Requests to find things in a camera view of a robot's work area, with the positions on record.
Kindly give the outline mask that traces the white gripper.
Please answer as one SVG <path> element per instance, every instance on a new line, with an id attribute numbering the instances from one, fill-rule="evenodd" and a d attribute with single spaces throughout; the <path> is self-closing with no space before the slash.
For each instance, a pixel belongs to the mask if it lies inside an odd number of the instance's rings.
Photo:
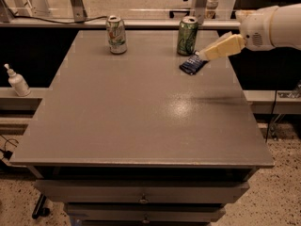
<path id="1" fill-rule="evenodd" d="M 239 54 L 245 47 L 251 51 L 274 49 L 270 35 L 271 23 L 278 6 L 257 10 L 237 10 L 236 20 L 240 23 L 240 34 L 228 32 L 215 42 L 198 51 L 207 61 Z"/>

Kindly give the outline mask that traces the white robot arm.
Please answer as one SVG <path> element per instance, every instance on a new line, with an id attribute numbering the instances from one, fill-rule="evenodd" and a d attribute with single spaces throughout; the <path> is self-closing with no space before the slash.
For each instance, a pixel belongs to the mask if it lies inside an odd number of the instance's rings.
<path id="1" fill-rule="evenodd" d="M 301 5 L 272 6 L 257 10 L 237 10 L 239 33 L 226 33 L 197 51 L 204 61 L 250 51 L 270 51 L 278 47 L 301 49 Z"/>

